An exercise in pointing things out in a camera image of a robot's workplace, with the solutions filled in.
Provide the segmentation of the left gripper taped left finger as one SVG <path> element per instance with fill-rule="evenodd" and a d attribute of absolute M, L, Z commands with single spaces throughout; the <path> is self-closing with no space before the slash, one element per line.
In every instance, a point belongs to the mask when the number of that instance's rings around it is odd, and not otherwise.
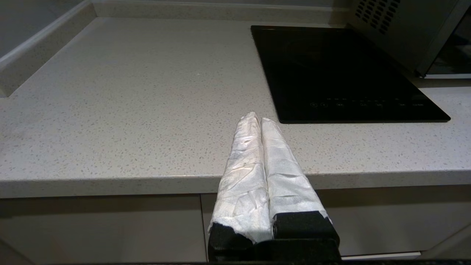
<path fill-rule="evenodd" d="M 237 123 L 208 232 L 210 260 L 244 260 L 246 250 L 272 239 L 261 128 L 254 112 Z"/>

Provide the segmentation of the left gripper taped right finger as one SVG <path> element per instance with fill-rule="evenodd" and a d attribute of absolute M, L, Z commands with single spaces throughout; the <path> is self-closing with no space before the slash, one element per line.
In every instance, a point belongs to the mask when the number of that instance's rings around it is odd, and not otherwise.
<path fill-rule="evenodd" d="M 340 260 L 340 238 L 278 125 L 261 121 L 273 239 L 270 260 Z"/>

